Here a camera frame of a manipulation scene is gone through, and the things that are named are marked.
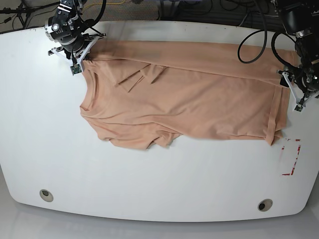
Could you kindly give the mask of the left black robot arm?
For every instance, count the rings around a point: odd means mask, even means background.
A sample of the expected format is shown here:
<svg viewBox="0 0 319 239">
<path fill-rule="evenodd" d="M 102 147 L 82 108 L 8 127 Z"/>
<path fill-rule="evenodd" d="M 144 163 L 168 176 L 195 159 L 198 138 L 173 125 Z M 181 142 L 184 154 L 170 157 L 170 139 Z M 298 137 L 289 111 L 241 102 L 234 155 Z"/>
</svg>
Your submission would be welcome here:
<svg viewBox="0 0 319 239">
<path fill-rule="evenodd" d="M 275 32 L 271 39 L 273 55 L 283 65 L 278 71 L 281 85 L 290 88 L 296 102 L 295 111 L 302 111 L 311 98 L 319 97 L 319 15 L 317 0 L 273 0 L 284 32 Z M 292 65 L 279 56 L 276 40 L 279 35 L 288 37 L 300 57 L 299 67 Z"/>
</svg>

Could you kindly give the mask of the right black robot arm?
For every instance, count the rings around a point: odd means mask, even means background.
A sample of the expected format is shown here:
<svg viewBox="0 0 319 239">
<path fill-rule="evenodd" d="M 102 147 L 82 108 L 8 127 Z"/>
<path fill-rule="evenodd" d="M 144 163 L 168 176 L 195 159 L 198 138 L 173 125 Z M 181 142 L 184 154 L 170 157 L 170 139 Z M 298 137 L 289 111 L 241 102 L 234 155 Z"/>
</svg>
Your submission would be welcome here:
<svg viewBox="0 0 319 239">
<path fill-rule="evenodd" d="M 72 74 L 84 71 L 83 60 L 93 45 L 106 35 L 96 30 L 94 26 L 102 18 L 107 2 L 102 1 L 100 12 L 96 19 L 84 20 L 81 17 L 85 0 L 62 0 L 56 13 L 45 24 L 46 36 L 60 47 L 48 51 L 48 55 L 57 55 L 65 60 Z"/>
</svg>

